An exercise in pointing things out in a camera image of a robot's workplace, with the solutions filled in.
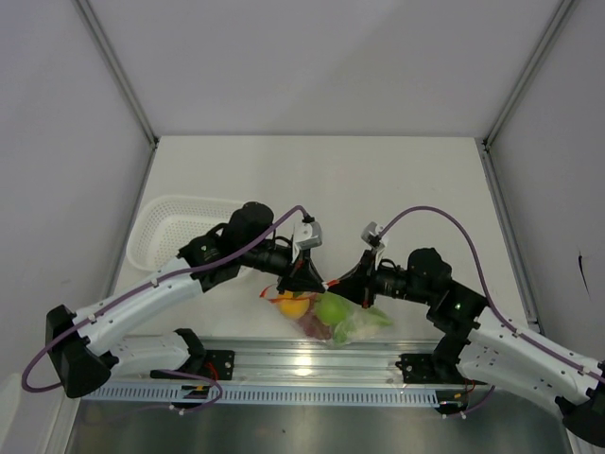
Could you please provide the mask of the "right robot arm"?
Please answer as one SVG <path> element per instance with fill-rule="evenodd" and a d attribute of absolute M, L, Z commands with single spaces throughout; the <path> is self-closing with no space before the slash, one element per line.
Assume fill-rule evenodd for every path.
<path fill-rule="evenodd" d="M 560 416 L 585 442 L 604 445 L 603 363 L 497 314 L 487 297 L 453 279 L 436 250 L 412 252 L 406 267 L 367 250 L 329 289 L 364 308 L 378 296 L 426 305 L 426 318 L 443 334 L 430 356 L 439 380 L 490 384 Z"/>

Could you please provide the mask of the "red grapes bunch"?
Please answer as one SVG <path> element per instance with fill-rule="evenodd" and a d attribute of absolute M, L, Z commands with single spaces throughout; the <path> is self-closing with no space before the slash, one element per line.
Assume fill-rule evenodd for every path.
<path fill-rule="evenodd" d="M 305 336 L 319 341 L 328 341 L 332 338 L 329 326 L 323 324 L 313 313 L 306 313 L 297 320 L 298 326 Z"/>

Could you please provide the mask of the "green apple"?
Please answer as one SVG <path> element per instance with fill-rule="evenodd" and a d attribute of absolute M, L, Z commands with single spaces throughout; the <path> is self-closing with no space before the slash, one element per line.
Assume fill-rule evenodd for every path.
<path fill-rule="evenodd" d="M 348 317 L 349 312 L 349 303 L 329 292 L 321 294 L 314 303 L 314 314 L 325 325 L 341 323 Z"/>

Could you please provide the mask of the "orange fruit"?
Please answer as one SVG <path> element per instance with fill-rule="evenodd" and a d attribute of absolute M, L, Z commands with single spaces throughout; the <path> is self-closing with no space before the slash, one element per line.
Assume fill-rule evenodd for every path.
<path fill-rule="evenodd" d="M 298 320 L 310 307 L 310 299 L 305 295 L 285 294 L 277 299 L 279 312 L 290 320 Z"/>

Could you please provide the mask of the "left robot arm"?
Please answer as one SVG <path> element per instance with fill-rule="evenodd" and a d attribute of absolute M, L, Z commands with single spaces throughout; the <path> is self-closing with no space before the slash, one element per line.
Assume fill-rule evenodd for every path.
<path fill-rule="evenodd" d="M 51 309 L 46 315 L 47 355 L 65 394 L 86 396 L 121 375 L 198 376 L 206 351 L 192 330 L 125 337 L 170 307 L 236 278 L 243 268 L 274 275 L 281 292 L 323 292 L 324 281 L 311 259 L 312 249 L 321 244 L 319 223 L 303 215 L 291 238 L 279 245 L 274 233 L 284 222 L 266 205 L 247 202 L 133 288 L 77 311 L 64 305 Z"/>

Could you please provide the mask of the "clear zip top bag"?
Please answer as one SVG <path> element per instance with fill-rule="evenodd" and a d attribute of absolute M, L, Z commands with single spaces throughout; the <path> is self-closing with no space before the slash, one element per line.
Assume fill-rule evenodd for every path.
<path fill-rule="evenodd" d="M 331 347 L 368 341 L 391 330 L 390 316 L 375 307 L 363 308 L 332 292 L 279 292 L 275 284 L 263 288 L 265 300 L 306 338 Z"/>

